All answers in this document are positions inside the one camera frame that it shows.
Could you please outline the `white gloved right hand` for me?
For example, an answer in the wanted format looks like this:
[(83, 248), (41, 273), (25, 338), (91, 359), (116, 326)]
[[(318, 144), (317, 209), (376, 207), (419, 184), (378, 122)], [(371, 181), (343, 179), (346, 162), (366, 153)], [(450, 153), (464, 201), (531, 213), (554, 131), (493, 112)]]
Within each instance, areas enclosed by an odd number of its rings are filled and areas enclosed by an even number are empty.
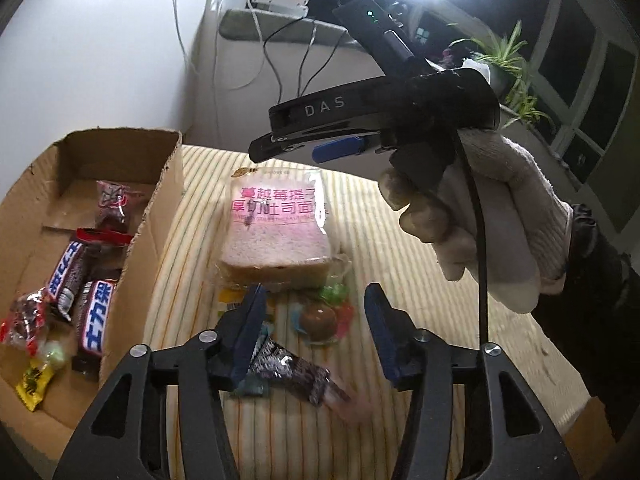
[(439, 170), (424, 148), (399, 153), (435, 181), (423, 192), (388, 168), (378, 189), (407, 234), (433, 247), (447, 281), (471, 273), (515, 313), (532, 312), (566, 281), (572, 207), (556, 195), (534, 156), (501, 133), (462, 130), (465, 155)]

